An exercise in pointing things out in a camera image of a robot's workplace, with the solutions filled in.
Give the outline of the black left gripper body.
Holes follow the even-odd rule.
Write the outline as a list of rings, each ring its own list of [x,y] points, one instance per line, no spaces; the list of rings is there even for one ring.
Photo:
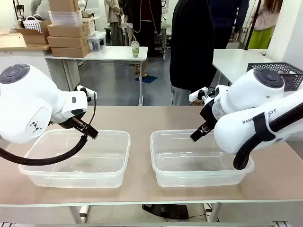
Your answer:
[[[60,125],[62,128],[65,129],[71,129],[71,128],[75,128],[75,129],[83,129],[82,124],[86,124],[83,120],[82,117],[84,116],[85,113],[81,113],[78,115],[75,115],[74,118],[76,118],[78,120],[74,121],[71,118],[66,118],[62,115],[62,113],[56,113],[54,115],[51,116],[51,119],[49,121],[49,124],[58,124]]]

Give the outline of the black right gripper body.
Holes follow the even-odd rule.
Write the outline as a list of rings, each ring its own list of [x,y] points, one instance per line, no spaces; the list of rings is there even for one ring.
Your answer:
[[[214,100],[211,100],[207,104],[204,105],[204,108],[201,110],[200,115],[205,120],[205,122],[199,127],[200,130],[213,130],[217,119],[214,117],[212,107],[214,104]]]

